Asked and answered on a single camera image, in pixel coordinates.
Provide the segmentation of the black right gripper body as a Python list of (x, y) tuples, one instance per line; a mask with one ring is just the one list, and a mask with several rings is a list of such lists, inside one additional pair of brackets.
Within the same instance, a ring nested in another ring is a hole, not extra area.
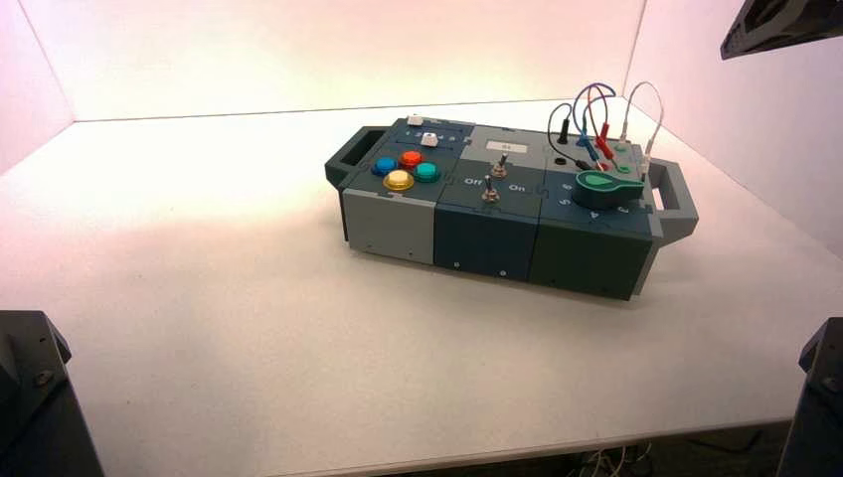
[(721, 46), (722, 60), (842, 35), (838, 0), (747, 0)]

